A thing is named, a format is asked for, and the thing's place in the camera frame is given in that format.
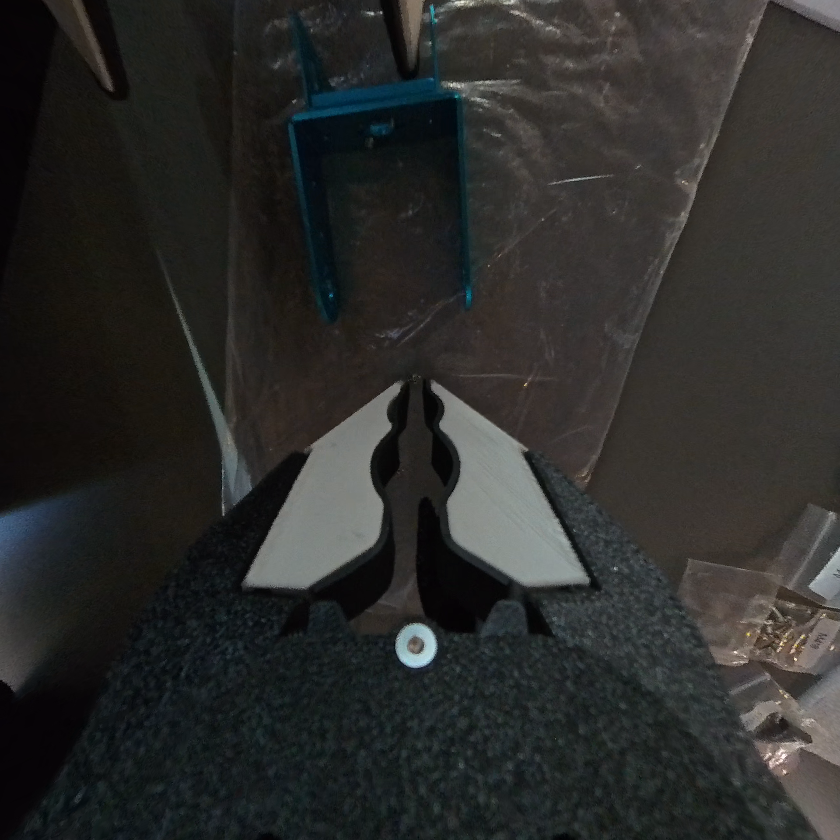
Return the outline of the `large clear plastic bag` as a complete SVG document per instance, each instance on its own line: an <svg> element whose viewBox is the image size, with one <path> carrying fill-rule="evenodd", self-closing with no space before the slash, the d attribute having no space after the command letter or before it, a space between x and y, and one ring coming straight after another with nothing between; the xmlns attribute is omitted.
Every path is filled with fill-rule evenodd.
<svg viewBox="0 0 840 840"><path fill-rule="evenodd" d="M766 2L434 2L464 104L474 300L317 309L287 122L303 104L289 15L336 87L397 78L379 2L230 2L225 373L255 486L395 379L439 379L579 484Z"/></svg>

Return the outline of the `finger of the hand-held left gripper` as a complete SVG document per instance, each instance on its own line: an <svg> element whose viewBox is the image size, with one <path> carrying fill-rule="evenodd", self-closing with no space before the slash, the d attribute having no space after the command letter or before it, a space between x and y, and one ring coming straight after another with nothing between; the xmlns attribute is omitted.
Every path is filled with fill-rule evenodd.
<svg viewBox="0 0 840 840"><path fill-rule="evenodd" d="M125 99L129 82L107 1L49 1L49 11L70 39L100 88Z"/></svg>
<svg viewBox="0 0 840 840"><path fill-rule="evenodd" d="M424 1L382 1L382 15L397 71L414 79L419 64L419 38Z"/></svg>

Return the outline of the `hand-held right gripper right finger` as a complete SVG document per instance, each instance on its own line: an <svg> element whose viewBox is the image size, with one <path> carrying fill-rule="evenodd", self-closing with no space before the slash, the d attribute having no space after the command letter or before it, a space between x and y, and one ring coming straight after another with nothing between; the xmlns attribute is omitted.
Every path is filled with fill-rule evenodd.
<svg viewBox="0 0 840 840"><path fill-rule="evenodd" d="M524 444L436 381L423 383L423 410L448 550L526 591L591 586Z"/></svg>

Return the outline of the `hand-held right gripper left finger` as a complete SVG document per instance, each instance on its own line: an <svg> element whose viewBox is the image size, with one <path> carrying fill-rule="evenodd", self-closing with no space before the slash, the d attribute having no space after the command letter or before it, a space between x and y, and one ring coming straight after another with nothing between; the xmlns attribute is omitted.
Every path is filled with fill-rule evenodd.
<svg viewBox="0 0 840 840"><path fill-rule="evenodd" d="M410 391L397 381L306 450L243 590L314 594L383 552Z"/></svg>

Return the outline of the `blue metal bracket assembly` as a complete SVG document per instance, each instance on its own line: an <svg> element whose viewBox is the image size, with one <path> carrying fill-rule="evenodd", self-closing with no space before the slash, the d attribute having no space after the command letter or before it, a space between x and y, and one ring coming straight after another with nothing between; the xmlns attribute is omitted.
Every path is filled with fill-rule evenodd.
<svg viewBox="0 0 840 840"><path fill-rule="evenodd" d="M464 104L440 78L437 16L407 49L399 2L381 10L397 78L336 87L309 28L289 27L303 104L287 122L302 242L320 317L474 300Z"/></svg>

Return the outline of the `pile of small screw bags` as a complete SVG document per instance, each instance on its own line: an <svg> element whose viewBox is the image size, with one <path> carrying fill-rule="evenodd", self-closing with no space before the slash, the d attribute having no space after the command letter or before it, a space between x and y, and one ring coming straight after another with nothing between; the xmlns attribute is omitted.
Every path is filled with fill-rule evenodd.
<svg viewBox="0 0 840 840"><path fill-rule="evenodd" d="M678 594L732 689L767 669L794 697L839 667L839 516L810 504L767 570L688 560Z"/></svg>

